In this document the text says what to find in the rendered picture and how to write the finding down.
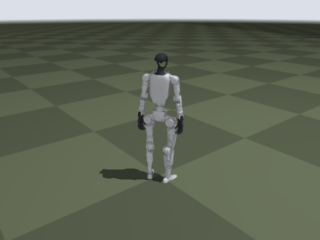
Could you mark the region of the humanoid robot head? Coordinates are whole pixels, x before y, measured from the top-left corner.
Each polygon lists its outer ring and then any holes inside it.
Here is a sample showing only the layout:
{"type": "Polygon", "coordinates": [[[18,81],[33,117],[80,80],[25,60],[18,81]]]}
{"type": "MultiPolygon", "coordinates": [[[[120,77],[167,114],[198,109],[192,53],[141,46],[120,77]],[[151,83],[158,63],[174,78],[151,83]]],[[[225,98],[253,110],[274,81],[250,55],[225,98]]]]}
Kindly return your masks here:
{"type": "Polygon", "coordinates": [[[166,75],[166,73],[164,72],[164,68],[167,66],[167,63],[168,63],[168,56],[164,53],[158,53],[154,60],[157,62],[157,65],[158,65],[158,69],[157,69],[157,72],[155,72],[154,74],[155,75],[161,75],[161,76],[164,76],[166,75]],[[159,63],[163,63],[163,62],[166,62],[165,66],[164,67],[161,67],[159,65],[159,63]]]}

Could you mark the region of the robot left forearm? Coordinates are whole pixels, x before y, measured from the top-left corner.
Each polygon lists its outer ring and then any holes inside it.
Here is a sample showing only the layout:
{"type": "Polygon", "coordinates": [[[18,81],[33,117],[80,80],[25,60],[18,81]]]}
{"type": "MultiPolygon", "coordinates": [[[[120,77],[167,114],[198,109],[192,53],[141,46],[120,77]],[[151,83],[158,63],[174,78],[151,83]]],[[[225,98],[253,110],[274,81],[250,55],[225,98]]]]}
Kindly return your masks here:
{"type": "MultiPolygon", "coordinates": [[[[142,93],[141,93],[142,94],[142,93]]],[[[141,112],[141,116],[144,115],[144,111],[145,111],[145,104],[146,104],[146,100],[144,98],[141,98],[141,94],[140,94],[140,99],[139,99],[139,108],[138,108],[138,112],[141,112]]],[[[137,112],[137,113],[138,113],[137,112]]]]}

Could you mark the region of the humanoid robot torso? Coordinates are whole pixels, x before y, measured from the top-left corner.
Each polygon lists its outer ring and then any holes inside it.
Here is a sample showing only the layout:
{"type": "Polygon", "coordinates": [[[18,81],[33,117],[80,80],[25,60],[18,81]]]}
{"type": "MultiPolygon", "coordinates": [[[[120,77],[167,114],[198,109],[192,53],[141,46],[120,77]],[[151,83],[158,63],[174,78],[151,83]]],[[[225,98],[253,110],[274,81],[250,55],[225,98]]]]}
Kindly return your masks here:
{"type": "MultiPolygon", "coordinates": [[[[157,72],[157,71],[156,71],[157,72]]],[[[171,95],[172,83],[170,82],[170,73],[156,75],[153,72],[149,75],[149,95],[153,103],[157,104],[152,111],[152,121],[165,123],[167,110],[164,106],[171,95]]]]}

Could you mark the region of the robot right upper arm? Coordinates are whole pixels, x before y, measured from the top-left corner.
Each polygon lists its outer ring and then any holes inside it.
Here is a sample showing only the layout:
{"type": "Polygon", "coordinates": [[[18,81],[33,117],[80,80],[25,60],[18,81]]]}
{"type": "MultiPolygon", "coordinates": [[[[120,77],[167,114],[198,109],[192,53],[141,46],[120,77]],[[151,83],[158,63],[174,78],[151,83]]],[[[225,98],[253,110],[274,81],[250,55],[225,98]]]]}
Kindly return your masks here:
{"type": "Polygon", "coordinates": [[[173,84],[173,101],[174,102],[180,102],[180,79],[178,76],[170,75],[170,82],[173,84]]]}

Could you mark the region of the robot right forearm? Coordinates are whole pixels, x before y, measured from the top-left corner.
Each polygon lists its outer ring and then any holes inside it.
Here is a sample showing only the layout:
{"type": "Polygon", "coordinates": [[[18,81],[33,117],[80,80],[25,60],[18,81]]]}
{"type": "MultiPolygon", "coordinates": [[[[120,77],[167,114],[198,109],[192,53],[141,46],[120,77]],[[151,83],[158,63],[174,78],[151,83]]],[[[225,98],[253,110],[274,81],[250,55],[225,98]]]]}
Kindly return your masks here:
{"type": "Polygon", "coordinates": [[[180,95],[180,102],[177,102],[175,104],[176,106],[176,114],[177,114],[177,119],[180,120],[180,117],[183,116],[184,118],[184,115],[183,115],[183,108],[182,108],[182,97],[180,95]]]}

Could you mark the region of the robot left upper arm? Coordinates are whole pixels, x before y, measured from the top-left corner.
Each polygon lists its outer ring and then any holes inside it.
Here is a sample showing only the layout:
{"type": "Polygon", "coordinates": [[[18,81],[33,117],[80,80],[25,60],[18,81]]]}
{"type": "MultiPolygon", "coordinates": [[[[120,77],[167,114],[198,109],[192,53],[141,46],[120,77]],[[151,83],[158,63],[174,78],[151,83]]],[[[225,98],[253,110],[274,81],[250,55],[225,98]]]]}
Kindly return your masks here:
{"type": "Polygon", "coordinates": [[[149,93],[147,93],[148,86],[149,86],[149,76],[150,73],[146,73],[142,76],[142,85],[141,85],[141,98],[147,99],[149,93]]]}

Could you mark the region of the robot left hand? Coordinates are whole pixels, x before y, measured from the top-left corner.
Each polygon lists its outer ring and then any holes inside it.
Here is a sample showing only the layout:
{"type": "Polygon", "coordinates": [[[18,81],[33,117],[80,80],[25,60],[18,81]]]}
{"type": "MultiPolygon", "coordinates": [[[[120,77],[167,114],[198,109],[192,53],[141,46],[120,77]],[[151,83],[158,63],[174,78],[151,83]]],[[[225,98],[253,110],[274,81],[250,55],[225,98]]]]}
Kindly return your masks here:
{"type": "Polygon", "coordinates": [[[146,125],[146,123],[144,122],[144,119],[143,119],[143,117],[144,117],[144,115],[141,115],[141,112],[139,111],[138,112],[138,128],[140,129],[140,130],[144,130],[144,129],[146,129],[145,127],[144,127],[144,125],[143,125],[143,123],[146,125]]]}

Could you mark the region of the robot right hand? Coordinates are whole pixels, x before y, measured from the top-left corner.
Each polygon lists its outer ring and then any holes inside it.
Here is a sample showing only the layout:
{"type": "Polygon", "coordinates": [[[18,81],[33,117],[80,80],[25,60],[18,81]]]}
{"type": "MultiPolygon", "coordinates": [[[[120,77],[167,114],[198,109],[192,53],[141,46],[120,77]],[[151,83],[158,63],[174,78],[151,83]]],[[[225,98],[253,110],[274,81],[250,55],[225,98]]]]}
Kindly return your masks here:
{"type": "Polygon", "coordinates": [[[181,134],[183,132],[183,115],[180,116],[180,119],[177,119],[178,123],[175,129],[178,127],[176,134],[181,134]]]}

